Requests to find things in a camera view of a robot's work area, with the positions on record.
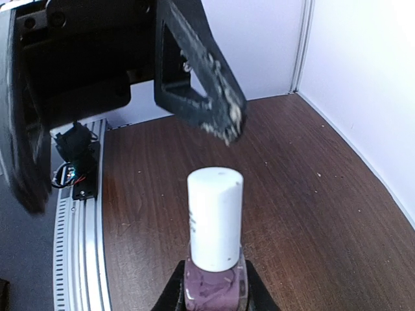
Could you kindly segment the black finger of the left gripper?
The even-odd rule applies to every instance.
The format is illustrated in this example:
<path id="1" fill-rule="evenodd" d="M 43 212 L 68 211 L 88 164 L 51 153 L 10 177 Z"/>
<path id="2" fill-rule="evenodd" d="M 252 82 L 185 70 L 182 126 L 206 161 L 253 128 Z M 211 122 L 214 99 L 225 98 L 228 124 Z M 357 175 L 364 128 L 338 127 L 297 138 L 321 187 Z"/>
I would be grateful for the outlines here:
<path id="1" fill-rule="evenodd" d="M 154 100 L 225 144 L 243 132 L 247 100 L 201 1 L 157 2 Z"/>

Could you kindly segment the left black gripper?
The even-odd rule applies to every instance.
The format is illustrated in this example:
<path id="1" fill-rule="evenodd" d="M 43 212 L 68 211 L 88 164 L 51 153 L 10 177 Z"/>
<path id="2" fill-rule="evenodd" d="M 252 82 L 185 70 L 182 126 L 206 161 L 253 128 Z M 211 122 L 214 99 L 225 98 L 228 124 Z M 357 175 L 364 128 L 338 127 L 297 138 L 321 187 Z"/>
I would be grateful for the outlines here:
<path id="1" fill-rule="evenodd" d="M 1 3 L 1 168 L 30 214 L 45 210 L 50 131 L 127 105 L 154 77 L 155 1 Z"/>

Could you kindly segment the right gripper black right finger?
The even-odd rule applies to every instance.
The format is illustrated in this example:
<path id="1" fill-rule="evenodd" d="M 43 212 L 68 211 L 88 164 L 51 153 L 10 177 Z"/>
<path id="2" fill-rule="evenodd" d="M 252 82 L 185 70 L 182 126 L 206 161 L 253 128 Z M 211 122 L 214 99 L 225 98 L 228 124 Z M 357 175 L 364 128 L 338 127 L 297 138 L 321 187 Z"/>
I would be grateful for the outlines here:
<path id="1" fill-rule="evenodd" d="M 250 260 L 245 260 L 248 276 L 248 311 L 280 311 Z"/>

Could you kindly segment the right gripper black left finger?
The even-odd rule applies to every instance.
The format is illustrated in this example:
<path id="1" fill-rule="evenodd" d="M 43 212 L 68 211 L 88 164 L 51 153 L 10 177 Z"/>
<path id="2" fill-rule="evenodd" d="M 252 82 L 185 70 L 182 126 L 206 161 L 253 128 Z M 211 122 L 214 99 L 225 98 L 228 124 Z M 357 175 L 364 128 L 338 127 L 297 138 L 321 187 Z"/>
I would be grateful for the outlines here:
<path id="1" fill-rule="evenodd" d="M 185 260 L 178 262 L 152 311 L 185 311 L 184 298 Z"/>

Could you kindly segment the purple nail polish bottle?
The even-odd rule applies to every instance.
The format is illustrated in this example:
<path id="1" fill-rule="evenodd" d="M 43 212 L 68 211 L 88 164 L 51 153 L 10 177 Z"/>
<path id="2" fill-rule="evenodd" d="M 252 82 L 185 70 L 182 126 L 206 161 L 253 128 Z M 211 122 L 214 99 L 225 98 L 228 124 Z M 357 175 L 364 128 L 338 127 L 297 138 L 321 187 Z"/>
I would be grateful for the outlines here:
<path id="1" fill-rule="evenodd" d="M 226 271 L 197 267 L 188 255 L 184 265 L 184 303 L 187 310 L 246 310 L 248 274 L 243 253 Z"/>

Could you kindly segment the white nail polish cap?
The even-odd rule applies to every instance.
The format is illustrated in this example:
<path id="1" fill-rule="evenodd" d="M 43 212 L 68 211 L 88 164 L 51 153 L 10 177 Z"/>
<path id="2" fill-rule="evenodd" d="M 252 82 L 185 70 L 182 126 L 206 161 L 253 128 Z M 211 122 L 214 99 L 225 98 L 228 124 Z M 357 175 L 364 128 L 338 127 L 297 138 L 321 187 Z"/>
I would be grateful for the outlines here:
<path id="1" fill-rule="evenodd" d="M 226 167 L 206 167 L 187 177 L 190 250 L 208 272 L 226 271 L 240 257 L 244 178 Z"/>

